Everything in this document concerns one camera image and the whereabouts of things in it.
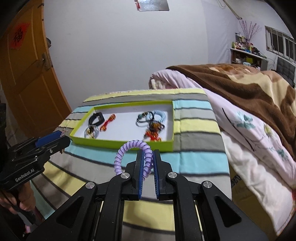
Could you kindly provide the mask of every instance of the white wall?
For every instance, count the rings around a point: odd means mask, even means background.
[[[268,69],[276,69],[277,55],[266,50],[265,26],[292,36],[282,19],[266,2],[256,0],[227,0],[227,2],[248,24],[252,21],[252,23],[257,23],[262,27],[262,31],[255,35],[251,42],[259,51],[269,58]]]
[[[231,10],[221,1],[219,6],[216,0],[202,0],[205,14],[207,40],[208,40],[208,63],[230,63],[231,43],[235,40],[238,32],[238,20]]]
[[[169,12],[138,12],[134,0],[45,0],[51,59],[72,109],[112,91],[148,89],[150,75],[208,62],[201,0],[168,0]]]

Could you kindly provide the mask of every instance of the metal screw cap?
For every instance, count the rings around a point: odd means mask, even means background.
[[[123,178],[123,179],[127,179],[127,178],[129,178],[129,173],[127,173],[127,172],[124,172],[124,173],[122,173],[121,175],[121,178]]]
[[[88,182],[87,184],[85,184],[85,187],[87,189],[92,189],[94,187],[94,183],[93,182]]]
[[[177,177],[177,173],[175,173],[175,172],[170,172],[170,173],[168,174],[168,176],[169,176],[170,178],[176,178],[176,177]]]
[[[205,181],[205,182],[203,183],[203,185],[204,185],[204,187],[206,187],[206,188],[211,188],[211,187],[213,186],[213,184],[212,184],[211,182],[209,182],[209,181]]]

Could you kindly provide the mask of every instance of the blue gripper pad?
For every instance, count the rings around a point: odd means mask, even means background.
[[[42,146],[47,145],[50,142],[53,142],[61,137],[62,132],[61,131],[55,131],[47,136],[40,137],[36,142],[35,146],[37,148],[40,148]]]
[[[156,198],[159,199],[159,176],[158,176],[158,169],[156,164],[155,153],[153,152],[153,173],[154,173],[154,185],[155,185],[155,194]]]
[[[139,199],[141,199],[142,192],[143,192],[143,171],[144,171],[144,162],[145,162],[144,154],[145,154],[144,151],[142,151],[140,175],[139,175],[139,193],[138,193]]]

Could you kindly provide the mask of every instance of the bed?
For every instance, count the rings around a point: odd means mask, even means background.
[[[232,200],[269,240],[281,240],[295,221],[295,89],[273,71],[236,64],[171,66],[153,73],[149,87],[206,92],[222,130]]]
[[[69,135],[93,106],[113,103],[172,100],[175,110],[174,151],[161,153],[173,171],[188,180],[213,182],[231,198],[229,166],[220,129],[209,99],[202,89],[167,89],[118,92],[86,99],[57,128]],[[76,145],[56,153],[45,164],[43,174],[32,180],[36,207],[46,219],[88,181],[103,183],[114,175],[117,150]],[[136,152],[124,155],[123,165],[134,161]],[[126,201],[122,240],[173,241],[174,217],[171,202],[156,199],[153,174],[146,178],[142,199]]]

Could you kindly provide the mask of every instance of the door handle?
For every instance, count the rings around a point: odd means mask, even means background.
[[[46,53],[42,54],[42,64],[44,65],[45,70],[49,70],[52,66],[51,60],[47,58]]]

